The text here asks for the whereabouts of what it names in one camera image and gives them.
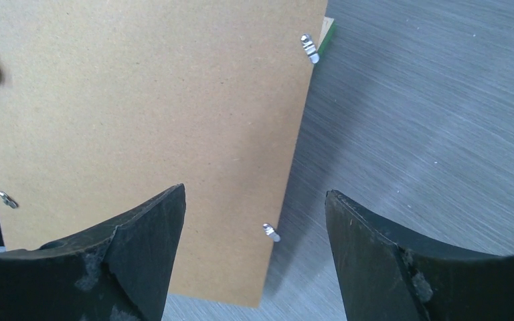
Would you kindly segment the brown backing board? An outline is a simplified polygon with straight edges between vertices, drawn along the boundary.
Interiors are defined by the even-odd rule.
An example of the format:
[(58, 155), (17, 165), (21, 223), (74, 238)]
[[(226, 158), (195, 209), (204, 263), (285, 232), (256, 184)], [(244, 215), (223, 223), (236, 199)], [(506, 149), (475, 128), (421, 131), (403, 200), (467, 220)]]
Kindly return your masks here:
[(0, 1), (7, 249), (185, 185), (170, 290), (257, 307), (325, 1)]

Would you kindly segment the wooden picture frame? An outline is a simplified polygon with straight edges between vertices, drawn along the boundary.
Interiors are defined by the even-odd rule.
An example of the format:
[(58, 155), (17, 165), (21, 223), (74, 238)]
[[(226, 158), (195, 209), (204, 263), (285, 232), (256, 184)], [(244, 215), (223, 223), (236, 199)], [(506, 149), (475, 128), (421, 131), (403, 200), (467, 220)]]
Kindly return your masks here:
[(324, 51), (327, 49), (328, 44), (335, 32), (335, 29), (335, 20), (331, 17), (324, 17), (321, 28), (321, 34), (319, 37), (319, 44), (317, 47), (317, 52), (320, 56), (323, 55)]

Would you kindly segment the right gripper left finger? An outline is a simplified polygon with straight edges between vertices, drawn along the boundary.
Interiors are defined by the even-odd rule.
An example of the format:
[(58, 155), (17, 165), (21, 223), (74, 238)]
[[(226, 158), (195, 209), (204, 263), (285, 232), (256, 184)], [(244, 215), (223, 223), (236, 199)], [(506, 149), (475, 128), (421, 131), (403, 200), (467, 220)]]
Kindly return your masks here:
[(160, 320), (185, 187), (35, 250), (0, 253), (0, 320)]

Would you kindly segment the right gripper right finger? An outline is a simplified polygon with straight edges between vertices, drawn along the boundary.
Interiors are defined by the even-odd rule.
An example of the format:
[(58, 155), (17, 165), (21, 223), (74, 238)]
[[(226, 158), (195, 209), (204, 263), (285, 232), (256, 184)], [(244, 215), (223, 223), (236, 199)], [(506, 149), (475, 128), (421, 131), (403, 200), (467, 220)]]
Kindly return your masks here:
[(514, 320), (514, 255), (438, 241), (337, 190), (325, 216), (348, 320)]

